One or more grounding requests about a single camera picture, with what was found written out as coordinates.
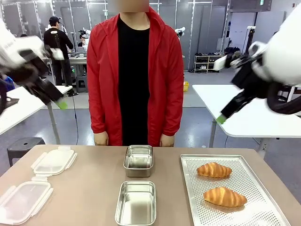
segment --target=black t-shirt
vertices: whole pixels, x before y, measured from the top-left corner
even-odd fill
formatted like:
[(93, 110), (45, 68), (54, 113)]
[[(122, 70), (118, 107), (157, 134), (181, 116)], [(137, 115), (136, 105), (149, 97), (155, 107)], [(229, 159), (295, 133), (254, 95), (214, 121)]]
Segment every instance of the black t-shirt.
[(44, 44), (49, 45), (51, 48), (58, 48), (57, 43), (55, 41), (55, 34), (51, 33), (54, 31), (57, 31), (57, 35), (60, 40), (60, 49), (63, 52), (64, 58), (69, 59), (66, 45), (69, 47), (69, 49), (73, 49), (73, 44), (69, 40), (68, 36), (61, 30), (58, 30), (56, 28), (50, 28), (47, 31), (45, 31)]
[(119, 18), (119, 103), (125, 146), (148, 144), (149, 36), (149, 29), (134, 30)]

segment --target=perforated baking tray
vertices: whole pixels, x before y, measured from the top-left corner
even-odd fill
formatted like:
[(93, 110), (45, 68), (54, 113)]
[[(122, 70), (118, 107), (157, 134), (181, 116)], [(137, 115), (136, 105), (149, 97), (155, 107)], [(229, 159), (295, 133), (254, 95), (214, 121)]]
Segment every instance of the perforated baking tray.
[[(181, 161), (195, 226), (290, 225), (242, 156), (182, 154)], [(230, 167), (231, 175), (227, 178), (199, 176), (197, 168), (209, 162)], [(229, 208), (204, 200), (204, 192), (221, 186), (244, 195), (248, 202), (242, 207)]]

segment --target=table leg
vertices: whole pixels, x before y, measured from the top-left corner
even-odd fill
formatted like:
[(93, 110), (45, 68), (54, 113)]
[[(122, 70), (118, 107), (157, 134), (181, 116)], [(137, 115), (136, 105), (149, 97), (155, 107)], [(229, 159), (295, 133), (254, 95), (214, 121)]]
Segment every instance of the table leg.
[(55, 116), (53, 115), (53, 110), (52, 110), (51, 103), (49, 103), (47, 105), (47, 108), (48, 108), (50, 119), (51, 119), (52, 129), (53, 129), (53, 132), (55, 134), (56, 144), (60, 145), (61, 144), (61, 140), (60, 140), (60, 137), (58, 135), (58, 131), (57, 131), (57, 127), (56, 127), (56, 122), (55, 122)]
[(290, 93), (288, 94), (287, 101), (290, 102), (293, 98), (293, 93), (295, 92), (296, 87), (292, 86)]
[(268, 150), (270, 138), (262, 138), (257, 149), (258, 154), (264, 159), (264, 156)]
[(50, 70), (51, 70), (51, 74), (52, 74), (52, 79), (53, 79), (53, 82), (54, 82), (54, 83), (55, 83), (55, 85), (56, 85), (55, 74), (53, 73), (53, 67), (52, 67), (52, 63), (50, 63)]
[(211, 134), (210, 134), (210, 140), (209, 140), (209, 147), (213, 147), (215, 129), (216, 129), (216, 120), (213, 119), (212, 124), (211, 124)]

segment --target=stainless steel container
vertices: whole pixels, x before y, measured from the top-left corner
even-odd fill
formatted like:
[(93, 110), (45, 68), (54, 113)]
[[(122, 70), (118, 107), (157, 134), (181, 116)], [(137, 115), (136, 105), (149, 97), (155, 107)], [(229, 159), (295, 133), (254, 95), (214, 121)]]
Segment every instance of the stainless steel container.
[(151, 181), (122, 183), (115, 221), (120, 226), (151, 226), (156, 220), (156, 188)]
[(131, 145), (127, 147), (123, 166), (129, 178), (148, 178), (153, 164), (152, 146)]

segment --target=red jacket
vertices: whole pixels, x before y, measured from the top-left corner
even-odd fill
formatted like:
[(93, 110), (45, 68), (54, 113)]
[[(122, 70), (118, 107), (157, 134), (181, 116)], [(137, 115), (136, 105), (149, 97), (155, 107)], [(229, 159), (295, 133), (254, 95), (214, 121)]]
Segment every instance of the red jacket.
[[(148, 142), (151, 146), (159, 146), (162, 133), (173, 136), (180, 127), (183, 60), (174, 30), (152, 8), (147, 15), (150, 20)], [(91, 127), (94, 133), (107, 131), (109, 145), (122, 145), (118, 100), (118, 17), (93, 28), (87, 51)], [(133, 81), (129, 89), (135, 89), (135, 85), (139, 84)]]

